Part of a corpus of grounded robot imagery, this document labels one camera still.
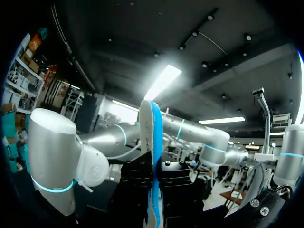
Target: bolt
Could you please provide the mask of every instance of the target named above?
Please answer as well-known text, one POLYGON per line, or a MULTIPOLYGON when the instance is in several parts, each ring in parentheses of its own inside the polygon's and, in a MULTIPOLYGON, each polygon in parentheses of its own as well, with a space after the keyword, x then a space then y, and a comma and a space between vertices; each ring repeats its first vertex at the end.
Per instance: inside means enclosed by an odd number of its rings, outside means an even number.
POLYGON ((262 216, 267 216, 269 214, 269 208, 268 207, 262 207, 260 210, 260 214, 262 216))
POLYGON ((257 208, 260 205, 260 201, 258 201, 257 199, 253 199, 251 200, 250 205, 254 208, 257 208))

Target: cardboard box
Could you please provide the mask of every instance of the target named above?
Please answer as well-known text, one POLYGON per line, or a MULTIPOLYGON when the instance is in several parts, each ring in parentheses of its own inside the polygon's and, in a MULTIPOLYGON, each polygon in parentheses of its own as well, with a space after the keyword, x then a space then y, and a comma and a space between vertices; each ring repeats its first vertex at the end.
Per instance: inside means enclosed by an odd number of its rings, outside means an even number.
POLYGON ((29 68, 31 68, 34 72, 38 73, 39 65, 34 60, 31 60, 29 63, 29 68))

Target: cable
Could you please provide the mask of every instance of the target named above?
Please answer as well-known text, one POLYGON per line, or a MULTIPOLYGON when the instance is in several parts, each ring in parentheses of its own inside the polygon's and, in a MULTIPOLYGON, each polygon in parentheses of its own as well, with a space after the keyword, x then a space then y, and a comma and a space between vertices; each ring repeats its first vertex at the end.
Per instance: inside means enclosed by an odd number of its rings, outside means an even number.
POLYGON ((124 153, 124 154, 121 154, 121 155, 118 155, 118 156, 115 156, 115 157, 106 157, 107 159, 119 159, 119 158, 122 158, 130 153, 132 153, 133 151, 135 151, 141 144, 139 143, 138 145, 136 145, 135 147, 133 147, 131 150, 129 150, 128 152, 124 153))

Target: spotlight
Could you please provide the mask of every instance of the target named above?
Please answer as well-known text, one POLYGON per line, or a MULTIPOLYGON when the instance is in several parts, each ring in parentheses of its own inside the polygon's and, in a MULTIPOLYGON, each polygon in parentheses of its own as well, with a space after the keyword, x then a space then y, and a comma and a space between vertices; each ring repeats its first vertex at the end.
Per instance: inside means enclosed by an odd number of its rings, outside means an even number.
POLYGON ((197 37, 197 36, 198 36, 198 34, 199 34, 199 32, 198 32, 198 31, 192 32, 192 36, 194 36, 194 37, 197 37))
POLYGON ((184 50, 185 48, 186 48, 186 45, 183 44, 183 45, 180 45, 179 50, 184 50))
POLYGON ((244 37, 246 40, 251 41, 252 40, 252 36, 249 33, 244 33, 244 37))
POLYGON ((203 61, 203 62, 201 63, 201 66, 202 66, 203 68, 207 68, 207 67, 208 67, 208 63, 207 63, 206 61, 203 61))

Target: blue fabric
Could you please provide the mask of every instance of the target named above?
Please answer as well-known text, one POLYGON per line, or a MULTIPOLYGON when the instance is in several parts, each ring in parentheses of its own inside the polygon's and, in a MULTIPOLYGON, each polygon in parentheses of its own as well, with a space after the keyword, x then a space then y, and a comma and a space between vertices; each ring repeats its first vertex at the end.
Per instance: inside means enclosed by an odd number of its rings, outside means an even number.
POLYGON ((150 101, 153 112, 153 183, 152 183, 152 208, 156 217, 156 227, 161 223, 158 204, 159 183, 157 179, 157 163, 162 155, 162 114, 156 103, 150 101))

